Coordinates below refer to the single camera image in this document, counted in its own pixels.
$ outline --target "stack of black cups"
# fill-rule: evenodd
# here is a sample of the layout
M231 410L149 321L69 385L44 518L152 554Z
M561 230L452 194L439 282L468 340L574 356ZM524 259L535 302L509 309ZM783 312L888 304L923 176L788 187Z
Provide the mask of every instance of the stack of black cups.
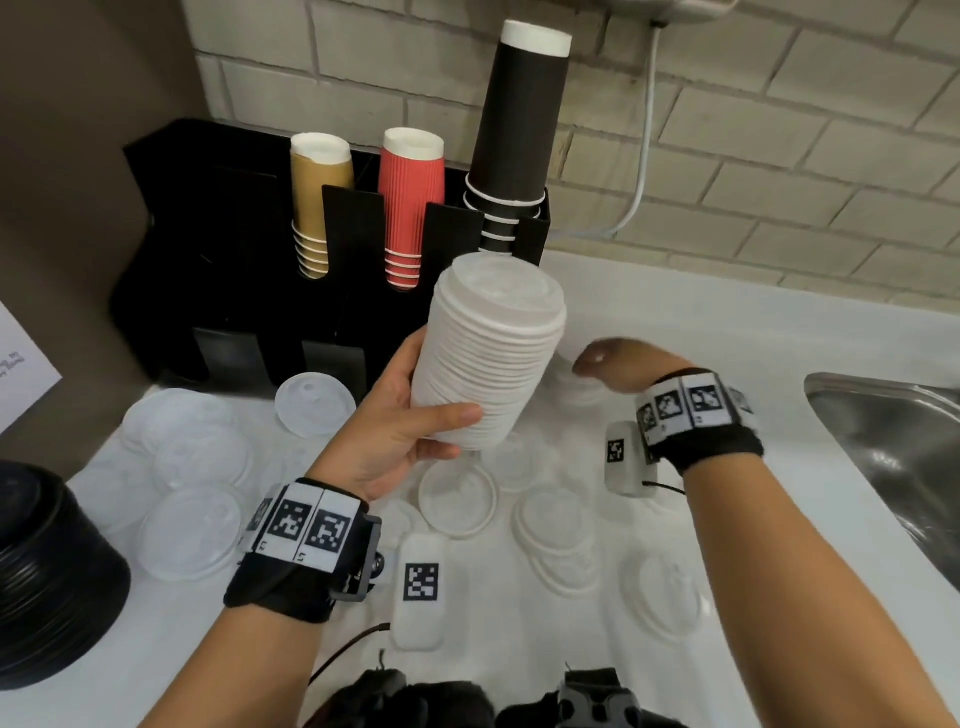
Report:
M0 691L83 657L120 616L130 584L127 562L60 478L0 461Z
M485 250L509 253L522 217L540 217L572 37L503 24L467 175L464 205L484 213Z

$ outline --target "backsplash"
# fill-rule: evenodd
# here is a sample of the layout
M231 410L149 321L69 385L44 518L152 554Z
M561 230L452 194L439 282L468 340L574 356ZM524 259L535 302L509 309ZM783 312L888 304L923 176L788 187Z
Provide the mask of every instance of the backsplash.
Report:
M574 36L555 229L632 198L647 30L540 0L183 0L215 118L469 164L504 18ZM647 196L550 247L960 314L960 3L754 0L661 37Z

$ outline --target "person's left hand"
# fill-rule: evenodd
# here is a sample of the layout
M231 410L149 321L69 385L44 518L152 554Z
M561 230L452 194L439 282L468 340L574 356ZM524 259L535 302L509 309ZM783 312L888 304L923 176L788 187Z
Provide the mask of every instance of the person's left hand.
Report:
M476 425L483 410L479 404L410 406L410 377L425 336L426 327L407 337L307 477L370 501L390 493L420 460L460 456L457 446L424 438Z

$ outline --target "black organizer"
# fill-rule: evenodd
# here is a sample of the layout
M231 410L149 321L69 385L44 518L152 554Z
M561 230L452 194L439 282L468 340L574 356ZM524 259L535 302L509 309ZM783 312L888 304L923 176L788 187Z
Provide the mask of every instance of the black organizer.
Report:
M243 389L231 373L255 361L274 386L329 371L360 399L426 323L440 273L486 240L481 213L428 205L420 282L395 290L384 271L380 157L354 151L356 189L324 188L330 271L308 280L291 228L287 137L181 119L125 153L151 225L110 313L154 379ZM447 168L449 201L463 198L465 177ZM539 265L549 228L547 200L540 218L520 221L513 254Z

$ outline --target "person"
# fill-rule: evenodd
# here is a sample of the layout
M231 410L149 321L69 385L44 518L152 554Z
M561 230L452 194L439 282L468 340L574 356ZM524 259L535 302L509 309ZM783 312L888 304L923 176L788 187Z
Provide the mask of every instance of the person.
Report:
M460 454L430 436L483 413L470 403L411 407L424 335L404 342L309 477L369 502L415 463ZM690 367L650 344L608 339L574 372L632 394ZM766 728L957 728L897 627L759 456L707 457L685 470L684 485L724 633ZM225 609L142 728L291 728L322 631L256 605Z

